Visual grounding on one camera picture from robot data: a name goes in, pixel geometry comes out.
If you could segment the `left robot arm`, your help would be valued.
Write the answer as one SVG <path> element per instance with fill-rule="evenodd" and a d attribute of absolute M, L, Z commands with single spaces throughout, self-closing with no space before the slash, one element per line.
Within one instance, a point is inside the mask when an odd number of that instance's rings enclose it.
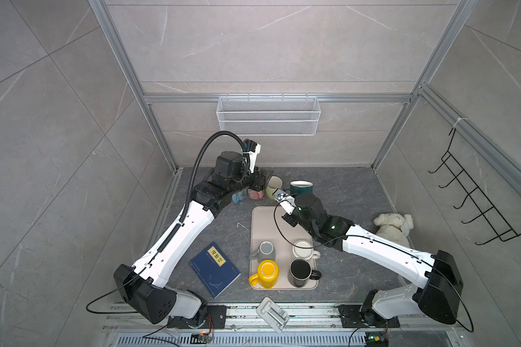
<path fill-rule="evenodd" d="M 197 173 L 208 147 L 219 137 L 231 137 L 240 151 L 224 151 L 202 181 Z M 120 265 L 114 272 L 115 291 L 131 313 L 140 314 L 152 324 L 167 317 L 181 318 L 192 327 L 203 324 L 208 302 L 192 291 L 167 286 L 176 265 L 198 235 L 232 201 L 232 196 L 246 189 L 261 191 L 269 172 L 259 169 L 256 159 L 261 145 L 242 140 L 233 132 L 219 131 L 200 149 L 192 168 L 185 203 L 181 212 L 152 248 L 132 265 Z"/>

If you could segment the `grey mug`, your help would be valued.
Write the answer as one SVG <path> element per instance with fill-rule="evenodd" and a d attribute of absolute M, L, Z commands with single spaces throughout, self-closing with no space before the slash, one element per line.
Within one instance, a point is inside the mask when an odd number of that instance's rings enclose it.
<path fill-rule="evenodd" d="M 276 250 L 270 241 L 263 241 L 258 248 L 249 256 L 249 260 L 256 260 L 262 263 L 265 260 L 276 260 Z"/>

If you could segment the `white mug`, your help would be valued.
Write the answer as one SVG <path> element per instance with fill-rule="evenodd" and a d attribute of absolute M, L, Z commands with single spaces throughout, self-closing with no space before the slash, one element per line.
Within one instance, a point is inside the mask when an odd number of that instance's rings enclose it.
<path fill-rule="evenodd" d="M 305 240 L 295 242 L 292 247 L 292 252 L 296 258 L 304 260 L 318 260 L 321 253 L 313 248 L 313 246 Z"/>

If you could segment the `pink cartoon mug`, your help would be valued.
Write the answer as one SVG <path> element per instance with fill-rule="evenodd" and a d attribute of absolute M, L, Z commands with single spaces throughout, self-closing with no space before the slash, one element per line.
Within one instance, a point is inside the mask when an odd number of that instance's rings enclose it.
<path fill-rule="evenodd" d="M 261 199 L 264 198 L 264 191 L 263 190 L 256 191 L 254 189 L 249 189 L 248 190 L 248 196 L 252 200 L 261 200 Z"/>

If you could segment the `dark green mug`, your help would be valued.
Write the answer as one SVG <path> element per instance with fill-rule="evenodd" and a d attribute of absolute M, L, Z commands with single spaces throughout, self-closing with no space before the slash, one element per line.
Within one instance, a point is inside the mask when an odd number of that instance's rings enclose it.
<path fill-rule="evenodd" d="M 289 185 L 289 193 L 292 196 L 313 192 L 313 183 L 307 181 L 293 181 Z"/>

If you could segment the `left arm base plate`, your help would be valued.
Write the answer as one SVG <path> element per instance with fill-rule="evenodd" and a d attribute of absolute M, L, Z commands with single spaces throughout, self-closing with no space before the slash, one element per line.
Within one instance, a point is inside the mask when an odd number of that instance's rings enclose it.
<path fill-rule="evenodd" d="M 195 317 L 172 318 L 169 321 L 169 328 L 192 328 L 192 329 L 223 329 L 227 319 L 227 306 L 225 305 L 208 305 L 199 309 Z"/>

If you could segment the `beige serving tray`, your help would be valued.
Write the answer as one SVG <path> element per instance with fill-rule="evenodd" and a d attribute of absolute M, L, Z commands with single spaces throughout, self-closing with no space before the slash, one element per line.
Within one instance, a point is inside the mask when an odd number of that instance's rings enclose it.
<path fill-rule="evenodd" d="M 282 220 L 285 211 L 282 207 L 259 206 L 252 211 L 252 224 L 250 235 L 250 251 L 254 252 L 264 241 L 270 241 L 275 246 L 276 264 L 279 266 L 279 277 L 276 285 L 271 288 L 273 291 L 301 290 L 309 291 L 317 288 L 318 280 L 309 280 L 302 288 L 295 287 L 289 276 L 289 265 L 296 258 L 292 251 L 292 245 L 286 242 L 276 228 L 274 213 L 278 226 L 284 236 L 295 243 L 306 241 L 313 246 L 313 239 L 299 224 L 291 227 L 286 221 Z"/>

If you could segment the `light green mug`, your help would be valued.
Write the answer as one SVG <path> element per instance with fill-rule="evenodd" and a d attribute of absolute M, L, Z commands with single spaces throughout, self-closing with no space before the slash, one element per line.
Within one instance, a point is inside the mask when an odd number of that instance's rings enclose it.
<path fill-rule="evenodd" d="M 274 193 L 282 188 L 282 180 L 278 176 L 271 176 L 266 185 L 265 193 L 267 198 L 275 200 Z"/>

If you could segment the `blue hardcover book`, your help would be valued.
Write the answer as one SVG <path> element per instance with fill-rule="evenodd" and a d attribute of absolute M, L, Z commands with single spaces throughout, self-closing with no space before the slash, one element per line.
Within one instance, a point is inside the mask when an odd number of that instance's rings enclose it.
<path fill-rule="evenodd" d="M 213 299 L 241 275 L 234 263 L 215 242 L 211 242 L 188 263 Z"/>

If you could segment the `white plastic bracket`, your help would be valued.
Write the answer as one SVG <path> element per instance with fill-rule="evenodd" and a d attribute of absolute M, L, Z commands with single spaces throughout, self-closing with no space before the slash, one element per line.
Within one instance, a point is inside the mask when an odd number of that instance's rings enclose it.
<path fill-rule="evenodd" d="M 289 322 L 289 314 L 269 297 L 265 297 L 257 306 L 256 312 L 271 328 L 282 333 Z"/>

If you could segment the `blue mug yellow inside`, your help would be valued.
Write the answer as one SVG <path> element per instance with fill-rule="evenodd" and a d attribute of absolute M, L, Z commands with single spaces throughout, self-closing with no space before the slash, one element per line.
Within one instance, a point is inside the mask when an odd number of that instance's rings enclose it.
<path fill-rule="evenodd" d="M 234 193 L 232 196 L 232 203 L 233 204 L 240 204 L 243 200 L 246 200 L 248 197 L 248 191 L 247 189 L 242 189 L 239 192 Z"/>

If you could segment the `black mug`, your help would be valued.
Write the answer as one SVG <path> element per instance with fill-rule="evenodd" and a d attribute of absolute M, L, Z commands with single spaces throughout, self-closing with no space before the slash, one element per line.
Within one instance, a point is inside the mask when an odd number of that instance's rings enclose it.
<path fill-rule="evenodd" d="M 302 288 L 309 280 L 320 280 L 321 277 L 321 272 L 312 269 L 311 264 L 307 260 L 297 258 L 289 265 L 288 278 L 295 288 Z"/>

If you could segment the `white plush toy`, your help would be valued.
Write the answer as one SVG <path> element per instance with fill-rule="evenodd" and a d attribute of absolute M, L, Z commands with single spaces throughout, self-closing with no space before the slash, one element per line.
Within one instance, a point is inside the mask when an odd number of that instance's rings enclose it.
<path fill-rule="evenodd" d="M 377 236 L 403 247 L 410 247 L 408 236 L 414 228 L 411 214 L 382 213 L 373 220 L 373 223 L 379 227 Z"/>

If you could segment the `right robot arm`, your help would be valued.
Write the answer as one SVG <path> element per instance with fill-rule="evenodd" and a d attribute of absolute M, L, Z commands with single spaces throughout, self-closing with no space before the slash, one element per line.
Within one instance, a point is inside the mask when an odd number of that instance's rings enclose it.
<path fill-rule="evenodd" d="M 461 297 L 464 284 L 450 253 L 404 247 L 347 218 L 329 215 L 311 192 L 292 196 L 278 189 L 273 197 L 285 211 L 283 220 L 292 227 L 301 226 L 317 246 L 366 258 L 408 280 L 408 285 L 397 289 L 368 293 L 360 308 L 366 325 L 384 325 L 403 315 L 425 315 L 446 325 L 458 323 L 458 310 L 466 307 Z"/>

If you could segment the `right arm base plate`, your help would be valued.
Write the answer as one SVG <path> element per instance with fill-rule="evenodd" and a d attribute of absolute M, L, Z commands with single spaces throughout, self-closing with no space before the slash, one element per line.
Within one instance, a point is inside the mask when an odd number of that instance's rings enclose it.
<path fill-rule="evenodd" d="M 343 328 L 399 328 L 397 317 L 385 319 L 370 308 L 363 309 L 359 304 L 341 304 L 337 307 Z"/>

